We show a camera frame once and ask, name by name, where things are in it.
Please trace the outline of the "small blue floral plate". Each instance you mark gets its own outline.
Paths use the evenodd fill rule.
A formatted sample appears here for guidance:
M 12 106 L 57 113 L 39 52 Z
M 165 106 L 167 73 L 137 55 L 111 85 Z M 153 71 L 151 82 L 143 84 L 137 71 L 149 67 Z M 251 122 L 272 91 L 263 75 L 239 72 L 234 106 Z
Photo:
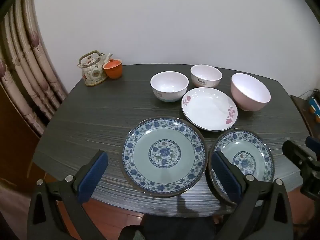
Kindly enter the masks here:
M 258 135 L 241 129 L 231 129 L 220 135 L 210 153 L 221 151 L 229 162 L 244 174 L 259 181 L 272 182 L 274 161 L 270 148 Z

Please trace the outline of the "large pink bowl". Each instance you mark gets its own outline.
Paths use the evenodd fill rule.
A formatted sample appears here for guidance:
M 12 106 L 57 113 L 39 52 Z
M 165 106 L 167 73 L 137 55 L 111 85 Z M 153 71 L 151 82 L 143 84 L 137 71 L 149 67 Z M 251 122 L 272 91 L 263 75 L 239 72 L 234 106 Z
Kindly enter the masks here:
M 271 93 L 258 79 L 248 74 L 236 73 L 231 77 L 231 94 L 244 111 L 256 112 L 271 101 Z

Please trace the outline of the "white pink-flower plate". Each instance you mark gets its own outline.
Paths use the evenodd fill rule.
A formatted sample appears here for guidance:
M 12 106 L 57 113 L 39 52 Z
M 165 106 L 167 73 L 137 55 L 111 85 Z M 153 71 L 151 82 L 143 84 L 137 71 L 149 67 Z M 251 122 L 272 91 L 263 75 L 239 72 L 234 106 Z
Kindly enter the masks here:
M 211 132 L 221 132 L 235 125 L 238 109 L 225 93 L 199 87 L 185 93 L 181 101 L 182 112 L 196 127 Z

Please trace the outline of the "large blue floral plate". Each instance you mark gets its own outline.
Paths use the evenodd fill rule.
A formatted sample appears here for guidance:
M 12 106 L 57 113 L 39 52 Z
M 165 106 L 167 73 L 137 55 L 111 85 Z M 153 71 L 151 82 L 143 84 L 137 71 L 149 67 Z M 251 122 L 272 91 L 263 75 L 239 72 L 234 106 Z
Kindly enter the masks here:
M 140 191 L 161 198 L 193 187 L 207 163 L 208 151 L 199 130 L 168 116 L 137 124 L 120 151 L 121 170 L 127 180 Z

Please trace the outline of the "white bowl pink base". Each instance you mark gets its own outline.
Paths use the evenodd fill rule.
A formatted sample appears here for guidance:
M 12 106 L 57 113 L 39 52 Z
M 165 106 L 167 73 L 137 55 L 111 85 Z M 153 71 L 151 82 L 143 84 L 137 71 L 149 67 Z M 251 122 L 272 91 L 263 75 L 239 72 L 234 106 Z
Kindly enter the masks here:
M 215 88 L 222 80 L 223 74 L 215 67 L 197 64 L 191 67 L 191 80 L 196 87 Z

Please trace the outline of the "white bowl blue base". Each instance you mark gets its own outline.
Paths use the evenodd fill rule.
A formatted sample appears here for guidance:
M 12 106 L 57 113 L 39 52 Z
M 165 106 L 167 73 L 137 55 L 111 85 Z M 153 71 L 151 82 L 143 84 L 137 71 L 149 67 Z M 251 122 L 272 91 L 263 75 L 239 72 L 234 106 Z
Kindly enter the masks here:
M 175 102 L 187 92 L 189 79 L 182 73 L 166 71 L 154 75 L 150 80 L 150 85 L 159 100 Z

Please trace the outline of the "dark side cabinet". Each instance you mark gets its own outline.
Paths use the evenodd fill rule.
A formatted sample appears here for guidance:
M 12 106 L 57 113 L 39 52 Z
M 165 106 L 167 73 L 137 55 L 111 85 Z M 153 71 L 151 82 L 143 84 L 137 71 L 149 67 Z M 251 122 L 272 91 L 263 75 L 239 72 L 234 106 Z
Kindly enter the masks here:
M 294 95 L 291 96 L 291 99 L 302 116 L 309 134 L 312 137 L 319 139 L 319 122 L 316 121 L 316 116 L 311 113 L 311 106 L 309 103 Z

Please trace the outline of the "blue orange box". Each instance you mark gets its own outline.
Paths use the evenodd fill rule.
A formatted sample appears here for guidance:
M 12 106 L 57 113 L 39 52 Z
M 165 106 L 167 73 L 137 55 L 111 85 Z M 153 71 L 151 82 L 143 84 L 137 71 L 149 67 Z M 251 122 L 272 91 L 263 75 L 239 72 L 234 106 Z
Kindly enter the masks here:
M 311 114 L 314 115 L 315 120 L 317 123 L 320 123 L 320 109 L 319 109 L 319 104 L 317 102 L 317 100 L 313 97 L 311 97 L 308 101 L 309 103 L 309 111 Z

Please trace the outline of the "beige patterned curtain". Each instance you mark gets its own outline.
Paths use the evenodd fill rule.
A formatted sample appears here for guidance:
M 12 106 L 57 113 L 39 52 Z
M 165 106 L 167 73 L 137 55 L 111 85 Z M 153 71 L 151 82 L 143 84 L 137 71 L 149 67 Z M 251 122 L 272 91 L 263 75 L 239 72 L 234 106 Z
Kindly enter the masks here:
M 1 8 L 1 86 L 37 135 L 67 98 L 44 47 L 34 0 L 7 0 Z

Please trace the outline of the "floral ceramic teapot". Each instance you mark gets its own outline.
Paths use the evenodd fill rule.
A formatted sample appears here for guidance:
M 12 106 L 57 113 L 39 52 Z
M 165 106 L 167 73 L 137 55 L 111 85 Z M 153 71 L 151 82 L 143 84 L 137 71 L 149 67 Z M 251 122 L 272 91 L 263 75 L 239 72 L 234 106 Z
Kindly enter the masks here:
M 81 69 L 86 86 L 96 86 L 107 79 L 103 66 L 108 63 L 112 55 L 94 50 L 80 57 L 77 66 Z

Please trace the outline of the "orange lidded cup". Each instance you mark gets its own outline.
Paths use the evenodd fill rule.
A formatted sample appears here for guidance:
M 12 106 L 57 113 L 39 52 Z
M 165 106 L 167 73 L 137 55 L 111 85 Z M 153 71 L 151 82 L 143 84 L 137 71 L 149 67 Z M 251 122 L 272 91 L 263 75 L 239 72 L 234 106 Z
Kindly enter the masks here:
M 110 59 L 106 64 L 103 65 L 103 70 L 105 74 L 115 80 L 122 76 L 123 74 L 123 64 L 120 59 Z

